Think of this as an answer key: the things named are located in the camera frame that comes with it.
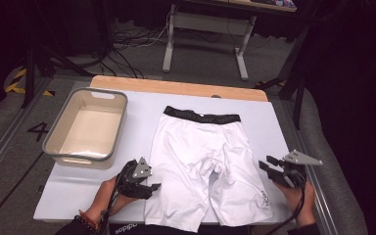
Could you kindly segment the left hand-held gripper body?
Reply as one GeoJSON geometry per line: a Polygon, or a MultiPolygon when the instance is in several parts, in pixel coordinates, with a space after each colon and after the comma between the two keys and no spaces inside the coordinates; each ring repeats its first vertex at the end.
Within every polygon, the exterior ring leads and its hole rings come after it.
{"type": "Polygon", "coordinates": [[[142,182],[151,175],[151,168],[144,158],[127,162],[117,175],[116,194],[129,198],[149,199],[153,194],[154,186],[142,185],[142,182]]]}

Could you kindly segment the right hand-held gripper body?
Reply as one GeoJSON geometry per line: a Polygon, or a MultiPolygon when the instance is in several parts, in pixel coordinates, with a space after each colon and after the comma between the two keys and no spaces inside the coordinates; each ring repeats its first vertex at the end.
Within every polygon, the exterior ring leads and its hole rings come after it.
{"type": "Polygon", "coordinates": [[[302,188],[306,185],[306,166],[323,165],[323,161],[312,158],[304,153],[293,150],[282,159],[282,171],[274,170],[274,182],[288,188],[302,188]]]}

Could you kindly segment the white shorts with black waistband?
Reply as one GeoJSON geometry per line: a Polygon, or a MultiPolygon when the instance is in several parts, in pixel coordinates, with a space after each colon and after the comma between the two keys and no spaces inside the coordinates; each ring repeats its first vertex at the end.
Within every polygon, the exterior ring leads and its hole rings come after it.
{"type": "Polygon", "coordinates": [[[273,216],[238,115],[202,115],[168,106],[154,135],[150,183],[161,187],[146,202],[145,222],[199,230],[208,210],[223,226],[273,216]]]}

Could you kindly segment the beige plastic bin grey rim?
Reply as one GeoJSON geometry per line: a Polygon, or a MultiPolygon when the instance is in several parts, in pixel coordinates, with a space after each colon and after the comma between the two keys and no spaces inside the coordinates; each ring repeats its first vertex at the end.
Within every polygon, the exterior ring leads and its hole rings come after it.
{"type": "Polygon", "coordinates": [[[43,151],[59,165],[110,168],[127,102],[119,91],[74,89],[46,136],[43,151]]]}

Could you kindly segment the person's left hand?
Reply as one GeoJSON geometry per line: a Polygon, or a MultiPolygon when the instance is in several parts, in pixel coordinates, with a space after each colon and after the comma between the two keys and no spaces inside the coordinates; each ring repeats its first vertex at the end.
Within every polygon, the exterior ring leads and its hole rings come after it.
{"type": "MultiPolygon", "coordinates": [[[[102,211],[108,208],[115,185],[116,179],[114,177],[103,181],[100,185],[91,206],[85,212],[92,221],[99,222],[101,220],[102,211]]],[[[110,208],[109,215],[117,214],[121,209],[134,201],[136,201],[136,198],[129,198],[119,194],[110,208]]]]}

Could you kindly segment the person's right hand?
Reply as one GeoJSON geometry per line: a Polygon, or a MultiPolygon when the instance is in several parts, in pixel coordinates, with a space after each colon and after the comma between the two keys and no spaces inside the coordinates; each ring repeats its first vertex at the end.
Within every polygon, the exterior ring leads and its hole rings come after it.
{"type": "Polygon", "coordinates": [[[283,193],[291,213],[300,209],[296,215],[297,227],[315,223],[313,213],[315,190],[309,181],[305,183],[304,191],[301,188],[287,188],[276,182],[274,185],[283,193]]]}

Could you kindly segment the person's black printed clothing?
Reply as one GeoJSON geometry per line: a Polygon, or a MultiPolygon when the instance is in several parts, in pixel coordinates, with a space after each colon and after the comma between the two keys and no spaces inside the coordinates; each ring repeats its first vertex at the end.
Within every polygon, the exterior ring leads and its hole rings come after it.
{"type": "Polygon", "coordinates": [[[197,232],[137,223],[111,224],[110,235],[250,235],[248,226],[201,225],[197,232]]]}

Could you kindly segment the white table cover board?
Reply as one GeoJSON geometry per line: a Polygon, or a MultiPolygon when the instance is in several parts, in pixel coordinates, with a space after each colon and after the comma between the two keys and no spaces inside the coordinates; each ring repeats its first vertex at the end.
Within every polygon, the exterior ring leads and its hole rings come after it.
{"type": "MultiPolygon", "coordinates": [[[[273,212],[271,218],[251,224],[282,222],[290,216],[283,195],[259,168],[259,161],[263,161],[266,156],[281,158],[288,152],[271,103],[146,92],[130,92],[127,98],[126,120],[114,154],[114,165],[106,170],[54,165],[34,219],[68,220],[79,210],[85,209],[101,181],[119,173],[127,161],[144,157],[149,164],[158,122],[168,106],[202,115],[238,115],[273,212]]],[[[144,211],[147,201],[127,206],[113,220],[146,223],[144,211]]],[[[202,223],[219,223],[214,210],[207,211],[202,223]]]]}

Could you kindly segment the black metal tripod stand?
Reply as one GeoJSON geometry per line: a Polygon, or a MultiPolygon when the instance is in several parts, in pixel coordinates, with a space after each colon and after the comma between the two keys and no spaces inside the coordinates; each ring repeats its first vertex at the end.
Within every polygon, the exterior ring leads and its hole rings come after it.
{"type": "Polygon", "coordinates": [[[19,16],[27,45],[25,52],[26,80],[22,104],[23,109],[29,106],[37,93],[35,87],[35,69],[39,69],[44,77],[52,77],[55,74],[51,58],[55,58],[61,64],[67,66],[79,75],[92,76],[92,73],[80,68],[45,42],[46,36],[42,34],[38,28],[38,17],[34,13],[34,1],[35,0],[15,0],[16,7],[19,9],[19,16]]]}

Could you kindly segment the yellow black hazard tape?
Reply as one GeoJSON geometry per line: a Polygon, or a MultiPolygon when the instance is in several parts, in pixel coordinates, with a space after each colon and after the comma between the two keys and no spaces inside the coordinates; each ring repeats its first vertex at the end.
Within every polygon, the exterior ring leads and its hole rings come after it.
{"type": "Polygon", "coordinates": [[[6,87],[5,91],[7,93],[15,92],[15,93],[24,94],[25,89],[18,86],[19,82],[21,81],[24,75],[26,75],[26,69],[21,69],[20,71],[18,71],[13,77],[13,79],[11,80],[11,82],[9,83],[9,85],[6,87]]]}

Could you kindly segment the aluminium floor rail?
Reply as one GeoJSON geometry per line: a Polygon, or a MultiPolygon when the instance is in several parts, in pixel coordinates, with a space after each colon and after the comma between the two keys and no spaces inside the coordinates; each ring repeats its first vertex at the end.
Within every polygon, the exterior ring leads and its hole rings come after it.
{"type": "MultiPolygon", "coordinates": [[[[304,140],[302,115],[295,117],[295,103],[291,101],[281,101],[282,110],[285,112],[285,118],[293,133],[293,139],[296,142],[295,149],[312,156],[308,150],[308,144],[304,140]]],[[[312,165],[306,167],[307,177],[312,182],[315,189],[315,208],[321,222],[321,232],[323,235],[338,235],[335,221],[332,217],[330,208],[326,201],[325,193],[321,187],[316,168],[312,165]]]]}
{"type": "Polygon", "coordinates": [[[24,125],[31,119],[34,113],[43,106],[44,101],[53,101],[53,97],[44,89],[50,81],[40,82],[38,88],[40,95],[36,95],[27,105],[22,108],[24,95],[18,93],[9,93],[0,101],[0,164],[12,147],[20,147],[26,144],[29,149],[33,146],[41,149],[39,141],[35,139],[27,144],[26,140],[21,139],[21,134],[26,133],[27,137],[37,137],[37,133],[29,133],[24,125]]]}

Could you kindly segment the wooden desk with white frame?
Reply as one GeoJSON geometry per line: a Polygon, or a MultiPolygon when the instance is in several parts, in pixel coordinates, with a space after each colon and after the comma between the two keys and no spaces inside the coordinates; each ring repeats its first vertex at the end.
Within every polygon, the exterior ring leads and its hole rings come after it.
{"type": "Polygon", "coordinates": [[[165,47],[163,71],[170,71],[174,46],[174,30],[176,28],[183,28],[242,36],[242,44],[235,47],[233,52],[237,61],[240,78],[242,80],[248,80],[249,76],[244,61],[244,53],[257,20],[257,11],[274,14],[293,14],[297,11],[297,7],[293,3],[293,0],[175,0],[175,2],[170,6],[168,20],[166,23],[168,38],[165,47]],[[183,2],[195,3],[203,6],[217,6],[228,9],[252,11],[252,15],[247,20],[234,20],[230,17],[224,18],[184,13],[178,10],[178,7],[183,2]]]}

